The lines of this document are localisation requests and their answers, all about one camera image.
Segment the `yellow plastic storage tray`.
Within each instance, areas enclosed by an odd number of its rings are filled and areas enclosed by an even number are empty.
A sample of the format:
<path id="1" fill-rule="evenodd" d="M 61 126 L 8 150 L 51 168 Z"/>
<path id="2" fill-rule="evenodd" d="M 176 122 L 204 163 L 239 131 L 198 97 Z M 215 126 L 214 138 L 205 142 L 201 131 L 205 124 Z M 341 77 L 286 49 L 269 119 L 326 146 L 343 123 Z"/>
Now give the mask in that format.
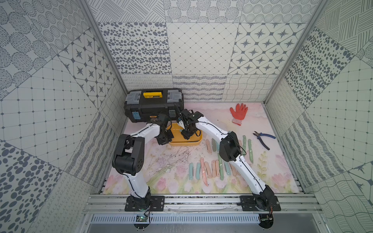
<path id="1" fill-rule="evenodd" d="M 173 123 L 167 130 L 171 130 L 173 133 L 173 139 L 170 142 L 171 146 L 198 146 L 203 140 L 203 133 L 201 131 L 197 131 L 190 139 L 185 139 L 181 134 L 183 128 L 177 123 Z"/>

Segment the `sage green fruit knife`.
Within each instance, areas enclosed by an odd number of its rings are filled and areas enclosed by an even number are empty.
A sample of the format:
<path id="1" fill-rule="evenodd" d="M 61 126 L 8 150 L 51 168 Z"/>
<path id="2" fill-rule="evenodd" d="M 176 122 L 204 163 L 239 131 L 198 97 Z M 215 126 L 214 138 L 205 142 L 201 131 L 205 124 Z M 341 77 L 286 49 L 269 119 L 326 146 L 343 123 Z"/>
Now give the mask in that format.
<path id="1" fill-rule="evenodd" d="M 212 150 L 214 152 L 216 152 L 217 151 L 217 143 L 214 139 L 212 139 L 211 144 L 212 144 Z"/>

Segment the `mint folding knife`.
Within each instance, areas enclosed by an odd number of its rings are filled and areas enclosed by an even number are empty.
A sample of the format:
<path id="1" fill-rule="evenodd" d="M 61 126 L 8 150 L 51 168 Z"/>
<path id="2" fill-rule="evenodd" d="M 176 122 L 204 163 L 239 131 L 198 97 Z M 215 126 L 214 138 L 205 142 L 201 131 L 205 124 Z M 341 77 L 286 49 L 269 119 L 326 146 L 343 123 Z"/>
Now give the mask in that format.
<path id="1" fill-rule="evenodd" d="M 197 163 L 196 173 L 195 173 L 195 177 L 197 180 L 200 180 L 200 174 L 201 174 L 201 163 Z"/>

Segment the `long coral fruit knife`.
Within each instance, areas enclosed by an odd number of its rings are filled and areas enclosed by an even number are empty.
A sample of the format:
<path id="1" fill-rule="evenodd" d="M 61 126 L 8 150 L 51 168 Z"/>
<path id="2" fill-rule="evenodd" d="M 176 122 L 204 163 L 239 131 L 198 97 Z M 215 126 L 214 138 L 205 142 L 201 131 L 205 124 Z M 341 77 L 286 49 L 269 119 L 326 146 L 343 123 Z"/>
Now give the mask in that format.
<path id="1" fill-rule="evenodd" d="M 207 182 L 207 175 L 206 175 L 206 166 L 205 166 L 205 161 L 204 158 L 201 157 L 201 172 L 202 172 L 202 178 L 205 186 L 208 186 Z"/>

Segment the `pink folding fruit knife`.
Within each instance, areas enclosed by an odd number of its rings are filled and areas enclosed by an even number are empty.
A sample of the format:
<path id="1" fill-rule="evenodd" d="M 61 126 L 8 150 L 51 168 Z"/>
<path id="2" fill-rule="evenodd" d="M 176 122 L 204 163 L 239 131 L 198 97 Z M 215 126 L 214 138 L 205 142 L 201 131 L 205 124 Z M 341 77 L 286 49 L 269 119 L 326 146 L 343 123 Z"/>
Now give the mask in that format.
<path id="1" fill-rule="evenodd" d="M 211 169 L 210 169 L 210 166 L 209 166 L 208 162 L 205 162 L 205 170 L 206 170 L 206 173 L 207 173 L 207 177 L 209 179 L 211 179 L 212 178 L 212 173 L 211 173 Z"/>

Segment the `green folding fruit knife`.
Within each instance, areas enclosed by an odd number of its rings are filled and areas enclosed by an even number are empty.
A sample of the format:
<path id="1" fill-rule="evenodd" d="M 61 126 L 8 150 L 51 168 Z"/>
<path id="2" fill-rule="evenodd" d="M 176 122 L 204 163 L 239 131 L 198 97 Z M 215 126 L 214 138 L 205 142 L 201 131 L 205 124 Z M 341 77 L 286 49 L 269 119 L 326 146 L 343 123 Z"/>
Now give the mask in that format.
<path id="1" fill-rule="evenodd" d="M 222 158 L 219 157 L 218 159 L 218 162 L 219 162 L 219 176 L 220 176 L 220 180 L 224 180 L 224 169 L 223 169 L 223 161 L 222 161 Z"/>

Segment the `light green knife handle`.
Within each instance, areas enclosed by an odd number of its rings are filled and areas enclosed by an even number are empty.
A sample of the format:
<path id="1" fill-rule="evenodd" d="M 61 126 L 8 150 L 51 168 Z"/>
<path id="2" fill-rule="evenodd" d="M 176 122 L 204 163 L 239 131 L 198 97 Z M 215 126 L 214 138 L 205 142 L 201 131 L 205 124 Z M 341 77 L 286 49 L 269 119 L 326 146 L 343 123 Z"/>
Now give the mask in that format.
<path id="1" fill-rule="evenodd" d="M 246 155 L 247 153 L 246 153 L 246 145 L 247 145 L 247 143 L 246 143 L 246 135 L 243 135 L 243 138 L 242 138 L 242 148 L 243 148 L 243 155 Z"/>

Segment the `teal folding fruit knife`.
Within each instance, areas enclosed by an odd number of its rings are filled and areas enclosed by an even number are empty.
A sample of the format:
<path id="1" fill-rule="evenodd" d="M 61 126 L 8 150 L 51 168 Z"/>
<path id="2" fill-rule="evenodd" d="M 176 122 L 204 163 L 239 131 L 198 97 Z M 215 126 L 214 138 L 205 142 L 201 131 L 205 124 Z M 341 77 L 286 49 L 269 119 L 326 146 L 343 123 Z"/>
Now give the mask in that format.
<path id="1" fill-rule="evenodd" d="M 224 161 L 224 166 L 225 166 L 226 174 L 228 176 L 230 176 L 231 175 L 231 169 L 230 169 L 229 163 Z"/>

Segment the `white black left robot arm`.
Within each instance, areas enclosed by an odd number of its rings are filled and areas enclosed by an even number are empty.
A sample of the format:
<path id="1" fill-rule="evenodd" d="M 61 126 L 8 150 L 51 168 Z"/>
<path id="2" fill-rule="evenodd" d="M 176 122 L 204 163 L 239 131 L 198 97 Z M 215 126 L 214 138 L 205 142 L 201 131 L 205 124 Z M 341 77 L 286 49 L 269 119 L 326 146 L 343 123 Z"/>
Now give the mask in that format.
<path id="1" fill-rule="evenodd" d="M 166 145 L 173 139 L 169 129 L 172 120 L 168 115 L 159 114 L 156 121 L 129 135 L 122 134 L 112 159 L 112 167 L 125 176 L 132 189 L 131 199 L 144 207 L 150 205 L 151 192 L 141 173 L 145 161 L 145 145 L 156 139 L 159 145 Z"/>

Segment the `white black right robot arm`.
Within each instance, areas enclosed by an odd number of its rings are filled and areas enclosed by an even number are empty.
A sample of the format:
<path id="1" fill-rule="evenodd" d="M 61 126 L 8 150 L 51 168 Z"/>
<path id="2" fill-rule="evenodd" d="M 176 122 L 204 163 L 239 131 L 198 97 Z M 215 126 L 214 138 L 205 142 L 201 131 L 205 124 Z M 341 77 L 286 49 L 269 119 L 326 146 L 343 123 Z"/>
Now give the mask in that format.
<path id="1" fill-rule="evenodd" d="M 189 139 L 200 130 L 218 142 L 220 158 L 230 163 L 247 182 L 255 198 L 257 208 L 259 210 L 270 209 L 271 204 L 276 202 L 275 194 L 246 162 L 242 155 L 243 148 L 240 146 L 235 132 L 228 132 L 219 128 L 200 112 L 177 109 L 176 117 L 178 125 L 183 128 L 181 134 L 184 139 Z"/>

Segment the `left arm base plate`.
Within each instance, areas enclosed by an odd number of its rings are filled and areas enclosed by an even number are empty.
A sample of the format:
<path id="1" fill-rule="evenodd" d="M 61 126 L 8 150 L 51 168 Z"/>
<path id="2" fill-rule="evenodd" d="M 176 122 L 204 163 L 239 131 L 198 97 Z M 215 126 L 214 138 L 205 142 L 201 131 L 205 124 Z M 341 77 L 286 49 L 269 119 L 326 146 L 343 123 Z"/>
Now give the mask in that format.
<path id="1" fill-rule="evenodd" d="M 129 196 L 126 199 L 125 212 L 145 212 L 146 210 L 162 212 L 164 210 L 165 196 L 148 196 L 136 198 Z"/>

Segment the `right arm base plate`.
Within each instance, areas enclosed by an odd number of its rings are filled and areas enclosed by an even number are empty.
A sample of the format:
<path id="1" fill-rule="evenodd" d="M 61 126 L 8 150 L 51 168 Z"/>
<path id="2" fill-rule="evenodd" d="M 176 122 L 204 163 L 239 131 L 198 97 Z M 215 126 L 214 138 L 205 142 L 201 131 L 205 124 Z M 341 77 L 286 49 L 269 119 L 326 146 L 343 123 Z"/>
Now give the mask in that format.
<path id="1" fill-rule="evenodd" d="M 241 206 L 243 211 L 281 211 L 277 196 L 271 197 L 269 201 L 264 201 L 261 197 L 243 195 L 240 196 L 238 206 Z"/>

